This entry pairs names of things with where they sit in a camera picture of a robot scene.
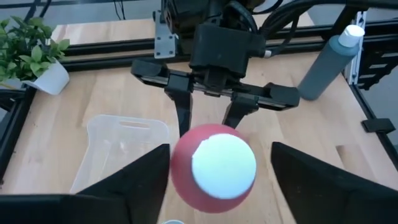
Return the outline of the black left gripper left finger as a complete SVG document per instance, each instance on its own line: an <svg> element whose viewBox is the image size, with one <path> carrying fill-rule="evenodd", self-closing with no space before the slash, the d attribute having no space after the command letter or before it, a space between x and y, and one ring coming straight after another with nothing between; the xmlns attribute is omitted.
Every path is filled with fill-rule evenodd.
<svg viewBox="0 0 398 224"><path fill-rule="evenodd" d="M0 224L156 224L169 164L161 144L75 194L0 195Z"/></svg>

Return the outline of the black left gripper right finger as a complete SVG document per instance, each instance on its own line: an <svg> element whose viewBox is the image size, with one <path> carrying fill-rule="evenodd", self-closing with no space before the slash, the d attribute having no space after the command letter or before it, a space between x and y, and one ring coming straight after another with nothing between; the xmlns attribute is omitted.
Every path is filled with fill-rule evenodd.
<svg viewBox="0 0 398 224"><path fill-rule="evenodd" d="M398 191L281 142L272 166L297 224L398 224Z"/></svg>

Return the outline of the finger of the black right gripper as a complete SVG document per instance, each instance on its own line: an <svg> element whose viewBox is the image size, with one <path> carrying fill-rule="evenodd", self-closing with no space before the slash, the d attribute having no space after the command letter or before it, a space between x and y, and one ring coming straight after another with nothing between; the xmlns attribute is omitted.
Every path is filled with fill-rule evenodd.
<svg viewBox="0 0 398 224"><path fill-rule="evenodd" d="M236 128L240 121L251 113L259 109L259 97L245 93L233 93L231 103L226 109L223 124L231 128Z"/></svg>
<svg viewBox="0 0 398 224"><path fill-rule="evenodd" d="M193 83L189 77L169 76L164 91L175 104L179 136L182 137L190 129Z"/></svg>

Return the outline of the red paint bottle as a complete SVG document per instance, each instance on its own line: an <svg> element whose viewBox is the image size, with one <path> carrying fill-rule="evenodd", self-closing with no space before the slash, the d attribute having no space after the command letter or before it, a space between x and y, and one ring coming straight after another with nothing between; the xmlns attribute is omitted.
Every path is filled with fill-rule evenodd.
<svg viewBox="0 0 398 224"><path fill-rule="evenodd" d="M172 182L189 206L223 213L248 196L256 178L256 158L243 136L222 124L203 124L176 143L170 161Z"/></svg>

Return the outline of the dark grey paint bottle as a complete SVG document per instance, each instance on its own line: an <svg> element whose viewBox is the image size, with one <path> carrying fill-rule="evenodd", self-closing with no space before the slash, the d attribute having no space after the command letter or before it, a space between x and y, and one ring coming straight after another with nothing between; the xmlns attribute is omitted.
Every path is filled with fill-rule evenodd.
<svg viewBox="0 0 398 224"><path fill-rule="evenodd" d="M331 37L299 83L300 96L308 101L318 99L358 54L359 41L364 35L362 27L348 25L340 35Z"/></svg>

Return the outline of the shallow clear plastic bin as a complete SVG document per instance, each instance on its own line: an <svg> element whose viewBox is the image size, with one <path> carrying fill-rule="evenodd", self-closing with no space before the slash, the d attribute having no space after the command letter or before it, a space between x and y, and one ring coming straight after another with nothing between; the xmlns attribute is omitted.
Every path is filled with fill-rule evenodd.
<svg viewBox="0 0 398 224"><path fill-rule="evenodd" d="M77 193L169 142L159 120L100 114L87 124L88 147L70 189Z"/></svg>

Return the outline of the potted green plant white pot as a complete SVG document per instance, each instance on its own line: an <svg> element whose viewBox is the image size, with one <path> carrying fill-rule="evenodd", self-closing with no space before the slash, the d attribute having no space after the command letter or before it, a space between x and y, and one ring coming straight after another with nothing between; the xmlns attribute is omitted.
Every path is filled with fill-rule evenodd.
<svg viewBox="0 0 398 224"><path fill-rule="evenodd" d="M19 80L50 95L59 95L70 81L60 63L68 39L52 39L53 29L41 17L27 22L12 16L0 21L0 83Z"/></svg>

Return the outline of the black aluminium table frame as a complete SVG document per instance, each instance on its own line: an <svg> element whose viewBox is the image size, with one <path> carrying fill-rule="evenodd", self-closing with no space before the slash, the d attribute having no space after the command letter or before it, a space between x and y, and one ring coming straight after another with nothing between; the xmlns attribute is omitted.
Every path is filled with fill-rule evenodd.
<svg viewBox="0 0 398 224"><path fill-rule="evenodd" d="M318 42L289 43L280 51L282 54L296 54L316 52L320 50L326 41L343 29L344 25L354 19L364 19L365 10L359 7L346 6L333 25L304 26L298 28L283 28L268 34L269 40L293 39L320 36ZM379 49L386 51L386 44L376 45L376 37L381 36L383 42L387 42L387 36L397 31L398 17L390 20L362 22L366 35L364 37L364 51ZM118 52L152 50L155 47L155 39L121 40L114 42L99 42L95 44L78 44L67 49L68 56L87 56L94 54L110 54ZM121 68L131 64L134 56L120 56L100 59L79 59L67 61L64 66L69 72L81 72L99 70L105 68ZM23 85L22 88L0 89L0 108L6 110L6 115L0 121L0 185L4 182L11 156L14 153L17 140L20 136L30 106L33 102L36 90L33 87Z"/></svg>

